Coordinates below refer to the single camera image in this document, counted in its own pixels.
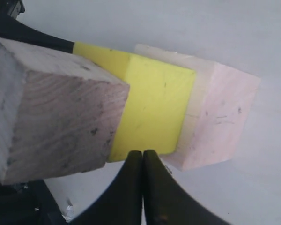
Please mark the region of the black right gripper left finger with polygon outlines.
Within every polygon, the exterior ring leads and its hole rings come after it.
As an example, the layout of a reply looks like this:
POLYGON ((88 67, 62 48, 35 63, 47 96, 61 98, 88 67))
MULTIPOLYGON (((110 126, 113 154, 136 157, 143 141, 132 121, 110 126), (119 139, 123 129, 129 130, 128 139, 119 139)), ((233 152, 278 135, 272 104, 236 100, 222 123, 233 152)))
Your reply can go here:
POLYGON ((140 225, 142 215, 142 153, 130 151, 122 168, 103 194, 73 225, 140 225))

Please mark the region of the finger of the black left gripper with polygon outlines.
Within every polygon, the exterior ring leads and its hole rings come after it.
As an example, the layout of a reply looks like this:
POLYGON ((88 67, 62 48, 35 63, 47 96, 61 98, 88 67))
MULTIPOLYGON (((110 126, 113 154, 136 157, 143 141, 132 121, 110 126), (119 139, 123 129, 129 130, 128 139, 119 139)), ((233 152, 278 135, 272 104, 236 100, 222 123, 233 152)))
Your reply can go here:
POLYGON ((67 53, 72 53, 74 48, 74 42, 44 34, 5 14, 0 14, 0 38, 11 39, 67 53))

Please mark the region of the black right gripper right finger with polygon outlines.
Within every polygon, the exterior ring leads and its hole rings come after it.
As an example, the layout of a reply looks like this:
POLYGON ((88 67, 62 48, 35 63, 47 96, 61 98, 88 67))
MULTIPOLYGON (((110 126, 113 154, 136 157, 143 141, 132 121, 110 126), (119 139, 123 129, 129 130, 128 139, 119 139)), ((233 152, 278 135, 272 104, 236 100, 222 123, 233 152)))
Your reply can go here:
POLYGON ((154 150, 143 152, 143 200, 147 225, 228 225, 174 180, 154 150))

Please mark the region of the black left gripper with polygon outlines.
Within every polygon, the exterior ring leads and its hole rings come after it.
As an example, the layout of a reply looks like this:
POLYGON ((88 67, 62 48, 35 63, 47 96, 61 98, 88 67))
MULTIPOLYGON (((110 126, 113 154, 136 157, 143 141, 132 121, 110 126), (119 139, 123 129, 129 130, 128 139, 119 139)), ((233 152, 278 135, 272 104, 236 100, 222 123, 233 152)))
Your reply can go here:
POLYGON ((66 224, 43 180, 15 185, 0 183, 0 225, 66 224))

